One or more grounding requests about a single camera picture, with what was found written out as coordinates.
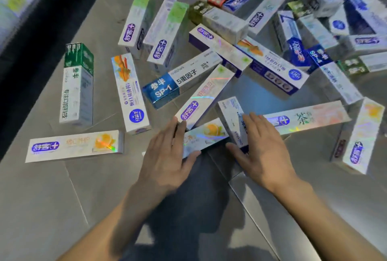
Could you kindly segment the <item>person's left hand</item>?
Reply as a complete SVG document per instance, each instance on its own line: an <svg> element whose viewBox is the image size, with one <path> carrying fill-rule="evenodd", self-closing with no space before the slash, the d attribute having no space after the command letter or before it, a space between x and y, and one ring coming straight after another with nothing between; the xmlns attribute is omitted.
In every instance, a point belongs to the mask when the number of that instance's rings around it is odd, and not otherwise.
<svg viewBox="0 0 387 261"><path fill-rule="evenodd" d="M163 198L176 191L188 178L181 176L181 166L186 159L183 159L186 122L179 123L171 149L163 149L164 129L150 140L136 182L144 193Z"/></svg>

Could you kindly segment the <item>pile of toothpaste boxes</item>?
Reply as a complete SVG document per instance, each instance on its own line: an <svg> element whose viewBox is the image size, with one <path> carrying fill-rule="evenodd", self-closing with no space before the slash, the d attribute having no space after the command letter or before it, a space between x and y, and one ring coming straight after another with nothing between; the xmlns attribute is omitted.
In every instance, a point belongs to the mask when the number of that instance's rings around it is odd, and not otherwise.
<svg viewBox="0 0 387 261"><path fill-rule="evenodd" d="M120 34L120 55L112 57L112 71L106 78L107 63L95 61L83 43L66 45L59 123L91 126L93 97L101 92L101 110L111 100L120 103L122 130L71 134L31 139L26 163L79 159L123 154L124 135L139 140L139 133L152 128L148 106L157 111L195 89L175 114L186 122L186 131L216 118L219 96L231 82L242 85L240 76L251 68L277 88L293 95L311 81L309 53L300 53L305 65L292 64L248 36L249 26L232 13L215 7L210 0L133 0Z"/></svg>

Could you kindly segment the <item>person's right forearm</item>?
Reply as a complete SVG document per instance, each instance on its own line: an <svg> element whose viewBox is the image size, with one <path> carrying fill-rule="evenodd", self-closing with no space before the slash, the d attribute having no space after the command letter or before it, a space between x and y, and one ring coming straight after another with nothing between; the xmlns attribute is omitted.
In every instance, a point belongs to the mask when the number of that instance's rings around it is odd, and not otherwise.
<svg viewBox="0 0 387 261"><path fill-rule="evenodd" d="M293 176L268 185L324 261L387 261L359 232L332 211L312 186Z"/></svg>

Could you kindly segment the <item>holographic orange-print toothpaste carton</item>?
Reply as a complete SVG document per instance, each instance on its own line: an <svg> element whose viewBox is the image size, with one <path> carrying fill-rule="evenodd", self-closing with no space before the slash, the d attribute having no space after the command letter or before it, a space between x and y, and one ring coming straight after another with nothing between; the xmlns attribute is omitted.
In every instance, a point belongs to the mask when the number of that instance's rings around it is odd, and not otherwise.
<svg viewBox="0 0 387 261"><path fill-rule="evenodd" d="M229 134L220 118L191 129L184 134L183 159L194 151L203 151L226 138L229 138Z"/></svg>

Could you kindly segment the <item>dark display shelf unit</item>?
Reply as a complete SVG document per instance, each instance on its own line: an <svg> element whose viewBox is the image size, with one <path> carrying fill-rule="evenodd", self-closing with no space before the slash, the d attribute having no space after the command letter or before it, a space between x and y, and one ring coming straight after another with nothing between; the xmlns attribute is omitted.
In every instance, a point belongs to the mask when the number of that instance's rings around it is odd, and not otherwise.
<svg viewBox="0 0 387 261"><path fill-rule="evenodd" d="M0 162L96 0L38 0L0 53Z"/></svg>

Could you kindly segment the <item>person's left forearm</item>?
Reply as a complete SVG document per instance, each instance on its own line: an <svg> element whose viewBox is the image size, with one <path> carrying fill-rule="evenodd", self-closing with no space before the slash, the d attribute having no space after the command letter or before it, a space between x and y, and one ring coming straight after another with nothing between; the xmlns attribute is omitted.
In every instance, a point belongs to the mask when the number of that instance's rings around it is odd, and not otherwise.
<svg viewBox="0 0 387 261"><path fill-rule="evenodd" d="M123 200L56 261L118 261L140 226L173 190L154 181L136 182Z"/></svg>

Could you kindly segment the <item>person's right hand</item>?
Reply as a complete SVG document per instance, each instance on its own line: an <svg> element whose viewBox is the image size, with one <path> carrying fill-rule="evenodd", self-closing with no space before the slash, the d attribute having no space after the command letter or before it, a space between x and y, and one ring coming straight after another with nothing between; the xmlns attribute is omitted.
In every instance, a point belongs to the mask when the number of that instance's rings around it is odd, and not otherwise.
<svg viewBox="0 0 387 261"><path fill-rule="evenodd" d="M301 185L288 149L275 127L264 117L264 138L256 141L251 133L251 113L243 114L247 127L251 167L244 170L259 185L274 195L286 187Z"/></svg>

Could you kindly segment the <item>white blue-print toothpaste carton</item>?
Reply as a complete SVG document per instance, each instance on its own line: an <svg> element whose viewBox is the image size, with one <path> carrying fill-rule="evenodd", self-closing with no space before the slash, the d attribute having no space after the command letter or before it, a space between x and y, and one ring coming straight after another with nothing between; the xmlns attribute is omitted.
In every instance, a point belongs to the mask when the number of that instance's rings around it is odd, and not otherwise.
<svg viewBox="0 0 387 261"><path fill-rule="evenodd" d="M217 111L233 143L244 153L249 153L247 127L237 98L230 97L217 103Z"/></svg>

